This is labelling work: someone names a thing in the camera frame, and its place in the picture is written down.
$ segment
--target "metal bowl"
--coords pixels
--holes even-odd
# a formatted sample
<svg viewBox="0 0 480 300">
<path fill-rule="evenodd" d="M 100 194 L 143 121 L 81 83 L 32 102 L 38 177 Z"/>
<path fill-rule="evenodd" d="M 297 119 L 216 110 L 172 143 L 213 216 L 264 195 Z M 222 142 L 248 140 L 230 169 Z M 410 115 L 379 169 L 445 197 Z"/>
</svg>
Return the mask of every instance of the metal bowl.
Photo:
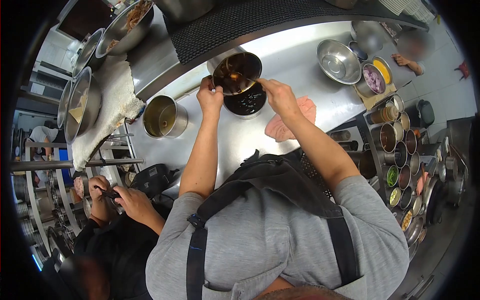
<svg viewBox="0 0 480 300">
<path fill-rule="evenodd" d="M 128 51 L 132 50 L 135 46 L 137 46 L 138 43 L 140 43 L 147 35 L 148 31 L 150 30 L 150 26 L 152 25 L 152 20 L 154 16 L 153 7 L 155 4 L 152 4 L 152 6 L 150 6 L 150 9 L 138 21 L 137 25 L 135 25 L 135 27 L 127 33 L 127 14 L 129 11 L 134 9 L 135 5 L 137 5 L 139 2 L 140 1 L 137 1 L 127 7 L 107 27 L 96 48 L 95 56 L 97 58 L 104 57 L 107 54 L 125 54 Z M 113 39 L 119 42 L 112 49 L 110 49 L 110 51 L 107 52 L 107 47 L 110 45 Z"/>
<path fill-rule="evenodd" d="M 84 93 L 86 94 L 86 102 L 82 109 L 80 122 L 77 122 L 70 110 L 82 107 L 81 98 Z M 86 67 L 78 75 L 67 107 L 65 116 L 65 140 L 67 144 L 71 145 L 77 136 L 81 136 L 92 128 L 98 117 L 101 102 L 102 92 L 100 86 L 92 76 L 92 69 Z"/>
<path fill-rule="evenodd" d="M 105 28 L 100 28 L 95 31 L 82 48 L 82 51 L 80 51 L 80 54 L 78 54 L 77 62 L 75 63 L 72 71 L 73 79 L 77 79 L 78 74 L 80 74 L 80 72 L 86 66 L 89 66 L 92 68 L 92 72 L 95 72 L 100 68 L 102 63 L 105 61 L 105 58 L 107 58 L 106 56 L 101 58 L 97 58 L 95 56 L 96 47 L 104 32 Z"/>
<path fill-rule="evenodd" d="M 317 46 L 317 60 L 322 71 L 342 84 L 356 84 L 361 78 L 357 55 L 349 47 L 332 39 Z"/>
<path fill-rule="evenodd" d="M 70 101 L 70 96 L 72 95 L 72 85 L 73 82 L 69 80 L 63 88 L 63 92 L 61 93 L 59 110 L 57 112 L 58 128 L 62 127 L 63 123 L 65 122 L 65 117 L 67 116 L 68 102 Z"/>
</svg>

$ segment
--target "dark sauce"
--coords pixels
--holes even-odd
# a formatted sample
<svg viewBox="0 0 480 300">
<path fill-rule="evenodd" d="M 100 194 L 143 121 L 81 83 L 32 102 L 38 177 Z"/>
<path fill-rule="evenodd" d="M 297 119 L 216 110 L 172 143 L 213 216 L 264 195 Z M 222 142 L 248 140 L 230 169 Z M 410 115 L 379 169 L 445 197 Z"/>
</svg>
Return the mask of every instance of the dark sauce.
<svg viewBox="0 0 480 300">
<path fill-rule="evenodd" d="M 223 102 L 225 106 L 234 114 L 248 116 L 259 111 L 267 100 L 267 94 L 262 90 L 262 85 L 255 83 L 245 92 L 225 96 Z"/>
</svg>

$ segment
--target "stainless steel bowl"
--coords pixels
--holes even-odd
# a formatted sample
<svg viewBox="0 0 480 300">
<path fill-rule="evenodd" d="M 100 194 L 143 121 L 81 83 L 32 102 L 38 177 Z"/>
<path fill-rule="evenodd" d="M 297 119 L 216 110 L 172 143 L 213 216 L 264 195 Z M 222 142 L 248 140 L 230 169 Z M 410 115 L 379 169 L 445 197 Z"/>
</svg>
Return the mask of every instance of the stainless steel bowl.
<svg viewBox="0 0 480 300">
<path fill-rule="evenodd" d="M 362 74 L 361 74 L 360 80 L 358 81 L 358 83 L 355 84 L 355 87 L 357 88 L 358 92 L 366 98 L 371 98 L 375 95 L 383 94 L 383 93 L 377 93 L 374 90 L 372 90 L 372 88 L 370 88 L 367 81 L 365 80 L 365 77 L 363 76 L 363 70 L 365 69 L 369 69 L 369 71 L 376 73 L 378 78 L 380 78 L 381 90 L 385 92 L 385 89 L 386 89 L 385 78 L 382 75 L 382 72 L 380 72 L 380 70 L 374 65 L 372 65 L 371 63 L 366 63 L 363 65 L 363 68 L 361 70 Z"/>
<path fill-rule="evenodd" d="M 61 128 L 63 126 L 63 123 L 65 122 L 65 117 L 67 116 L 68 102 L 70 101 L 70 96 L 72 95 L 72 86 L 73 82 L 69 80 L 63 88 L 63 92 L 61 93 L 59 110 L 57 112 L 58 128 Z"/>
<path fill-rule="evenodd" d="M 361 78 L 361 67 L 353 51 L 332 39 L 317 46 L 317 60 L 322 71 L 331 79 L 342 84 L 355 84 Z"/>
<path fill-rule="evenodd" d="M 80 72 L 86 66 L 89 66 L 92 68 L 92 72 L 95 72 L 100 68 L 102 63 L 105 61 L 105 58 L 107 58 L 106 56 L 101 58 L 97 58 L 95 56 L 96 47 L 104 32 L 105 28 L 100 28 L 95 31 L 82 48 L 82 51 L 80 51 L 80 54 L 78 54 L 77 62 L 75 63 L 72 71 L 73 79 L 77 79 L 78 74 L 80 74 Z"/>
<path fill-rule="evenodd" d="M 107 54 L 125 54 L 137 46 L 138 43 L 140 43 L 147 35 L 148 31 L 150 30 L 150 26 L 152 25 L 154 16 L 153 7 L 155 4 L 152 4 L 146 14 L 138 21 L 137 25 L 135 25 L 135 27 L 127 33 L 127 14 L 129 11 L 134 9 L 135 5 L 137 5 L 139 2 L 140 1 L 137 1 L 127 7 L 107 27 L 96 48 L 95 56 L 97 58 L 104 57 Z M 107 52 L 107 47 L 110 45 L 113 39 L 119 42 Z"/>
<path fill-rule="evenodd" d="M 86 95 L 86 102 L 84 106 L 82 106 L 81 99 L 84 93 Z M 81 136 L 92 128 L 98 117 L 101 102 L 102 92 L 100 86 L 92 76 L 92 69 L 86 67 L 78 75 L 67 107 L 65 116 L 65 140 L 67 144 L 71 145 L 77 136 Z M 70 113 L 70 110 L 81 107 L 83 107 L 82 117 L 80 118 L 80 122 L 77 122 Z"/>
<path fill-rule="evenodd" d="M 164 109 L 170 105 L 175 105 L 175 121 L 172 128 L 170 128 L 167 133 L 163 134 L 160 130 L 160 115 Z M 174 138 L 181 135 L 187 127 L 187 123 L 187 110 L 170 96 L 156 96 L 145 107 L 145 112 L 143 114 L 144 129 L 148 136 L 155 139 L 161 137 Z"/>
</svg>

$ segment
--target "kitchen equipment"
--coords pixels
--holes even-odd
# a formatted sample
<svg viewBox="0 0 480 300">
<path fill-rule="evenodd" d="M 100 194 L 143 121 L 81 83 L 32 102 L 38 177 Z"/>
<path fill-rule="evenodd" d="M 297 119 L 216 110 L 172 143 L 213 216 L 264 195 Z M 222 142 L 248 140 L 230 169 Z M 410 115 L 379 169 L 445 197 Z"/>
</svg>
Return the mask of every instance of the kitchen equipment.
<svg viewBox="0 0 480 300">
<path fill-rule="evenodd" d="M 408 185 L 410 184 L 410 179 L 410 167 L 408 165 L 404 165 L 398 173 L 398 186 L 401 190 L 405 190 L 408 187 Z"/>
<path fill-rule="evenodd" d="M 421 205 L 422 205 L 422 196 L 413 196 L 412 199 L 412 213 L 413 216 L 417 216 L 420 213 Z"/>
<path fill-rule="evenodd" d="M 330 137 L 334 141 L 348 141 L 351 137 L 350 131 L 348 130 L 341 130 L 337 132 L 332 132 Z"/>
<path fill-rule="evenodd" d="M 391 207 L 396 206 L 400 202 L 402 190 L 399 187 L 386 188 L 386 195 L 388 203 Z"/>
<path fill-rule="evenodd" d="M 380 108 L 367 115 L 367 122 L 370 125 L 395 121 L 398 118 L 398 109 L 394 106 Z"/>
<path fill-rule="evenodd" d="M 59 110 L 57 112 L 57 127 L 61 128 L 65 122 L 65 117 L 67 116 L 67 107 L 68 102 L 70 101 L 70 96 L 72 95 L 72 80 L 67 81 L 67 84 L 63 88 L 61 93 Z"/>
<path fill-rule="evenodd" d="M 368 70 L 369 72 L 373 72 L 377 75 L 377 78 L 380 79 L 380 91 L 381 93 L 375 92 L 367 83 L 365 76 L 363 75 L 363 71 Z M 371 98 L 375 95 L 383 94 L 385 92 L 385 79 L 380 70 L 372 65 L 371 63 L 366 63 L 363 65 L 362 68 L 362 75 L 360 76 L 360 80 L 355 84 L 357 91 L 366 98 Z"/>
<path fill-rule="evenodd" d="M 365 179 L 370 180 L 377 175 L 377 169 L 375 168 L 375 162 L 370 149 L 365 151 L 347 151 L 347 153 Z"/>
<path fill-rule="evenodd" d="M 405 108 L 413 127 L 428 128 L 435 121 L 435 113 L 429 101 L 419 100 L 415 105 Z"/>
<path fill-rule="evenodd" d="M 395 106 L 399 112 L 399 115 L 398 115 L 399 117 L 400 117 L 400 113 L 404 112 L 405 110 L 405 104 L 403 103 L 402 98 L 398 94 L 391 95 L 385 101 L 385 107 L 388 107 L 388 106 Z"/>
<path fill-rule="evenodd" d="M 98 42 L 95 56 L 97 58 L 104 57 L 105 55 L 120 55 L 125 54 L 128 51 L 132 50 L 135 46 L 140 43 L 143 38 L 147 35 L 152 25 L 152 20 L 154 16 L 153 6 L 150 6 L 150 9 L 143 15 L 143 17 L 138 21 L 138 23 L 133 27 L 130 32 L 128 32 L 127 24 L 127 15 L 128 13 L 135 8 L 140 1 L 135 2 L 134 4 L 127 7 L 122 11 L 112 23 L 106 28 L 103 36 Z M 110 45 L 112 40 L 119 41 L 114 47 L 107 51 L 107 47 Z"/>
<path fill-rule="evenodd" d="M 325 2 L 343 8 L 344 10 L 351 10 L 355 3 L 357 3 L 357 0 L 325 0 Z"/>
<path fill-rule="evenodd" d="M 393 75 L 388 63 L 380 56 L 374 56 L 372 59 L 372 63 L 375 67 L 377 67 L 377 69 L 380 70 L 380 72 L 384 76 L 385 84 L 391 85 L 393 83 Z"/>
<path fill-rule="evenodd" d="M 403 127 L 402 127 L 402 122 L 400 121 L 395 121 L 393 123 L 393 128 L 395 129 L 395 137 L 398 142 L 403 140 Z"/>
<path fill-rule="evenodd" d="M 375 147 L 380 151 L 393 152 L 396 146 L 396 135 L 393 125 L 385 123 L 372 129 Z"/>
<path fill-rule="evenodd" d="M 247 91 L 256 83 L 262 74 L 262 62 L 255 54 L 235 47 L 209 59 L 207 70 L 213 85 L 223 87 L 223 94 L 231 96 Z"/>
<path fill-rule="evenodd" d="M 400 209 L 411 207 L 412 198 L 412 188 L 408 186 L 400 196 Z"/>
<path fill-rule="evenodd" d="M 405 231 L 405 238 L 407 239 L 408 246 L 413 245 L 413 243 L 415 243 L 418 240 L 424 223 L 425 221 L 423 220 L 423 217 L 421 216 L 413 217 L 413 220 L 410 223 L 410 226 Z"/>
<path fill-rule="evenodd" d="M 99 28 L 97 31 L 95 31 L 78 54 L 77 62 L 75 63 L 75 66 L 72 70 L 72 77 L 74 80 L 77 79 L 80 72 L 86 66 L 89 66 L 90 68 L 92 68 L 92 72 L 95 72 L 100 68 L 102 63 L 107 58 L 106 56 L 103 56 L 101 58 L 97 58 L 95 56 L 96 47 L 104 32 L 105 28 Z"/>
<path fill-rule="evenodd" d="M 77 77 L 67 107 L 65 116 L 67 144 L 71 145 L 77 136 L 81 136 L 92 128 L 98 117 L 101 102 L 100 86 L 92 76 L 92 69 L 86 67 Z"/>
<path fill-rule="evenodd" d="M 364 62 L 368 59 L 368 54 L 360 49 L 357 41 L 350 41 L 348 43 L 348 47 L 350 48 L 350 50 L 352 50 L 353 53 L 355 53 L 360 62 Z"/>
<path fill-rule="evenodd" d="M 403 139 L 407 145 L 408 154 L 414 154 L 417 150 L 417 137 L 415 136 L 415 132 L 412 129 L 407 130 Z"/>
<path fill-rule="evenodd" d="M 187 123 L 187 110 L 170 96 L 156 96 L 145 107 L 143 125 L 150 137 L 178 137 Z"/>
<path fill-rule="evenodd" d="M 410 129 L 410 118 L 406 112 L 400 113 L 400 122 L 402 122 L 403 130 L 408 131 Z"/>
<path fill-rule="evenodd" d="M 323 40 L 316 53 L 320 68 L 331 79 L 342 84 L 356 84 L 362 77 L 357 56 L 339 41 Z"/>
<path fill-rule="evenodd" d="M 385 163 L 402 168 L 407 162 L 407 146 L 403 141 L 396 144 L 393 152 L 384 152 Z"/>
<path fill-rule="evenodd" d="M 445 158 L 445 174 L 448 180 L 456 180 L 458 174 L 458 164 L 454 156 L 447 156 Z"/>
<path fill-rule="evenodd" d="M 407 165 L 410 166 L 410 172 L 412 173 L 412 175 L 417 175 L 420 169 L 420 155 L 418 152 L 415 151 L 412 155 L 408 156 Z"/>
<path fill-rule="evenodd" d="M 186 23 L 200 18 L 215 6 L 215 0 L 156 0 L 169 21 Z"/>
<path fill-rule="evenodd" d="M 382 166 L 382 174 L 388 187 L 394 187 L 398 182 L 399 170 L 397 166 Z"/>
<path fill-rule="evenodd" d="M 260 83 L 255 83 L 248 91 L 241 94 L 225 96 L 223 106 L 232 115 L 243 120 L 258 116 L 264 108 L 267 99 L 266 92 Z"/>
</svg>

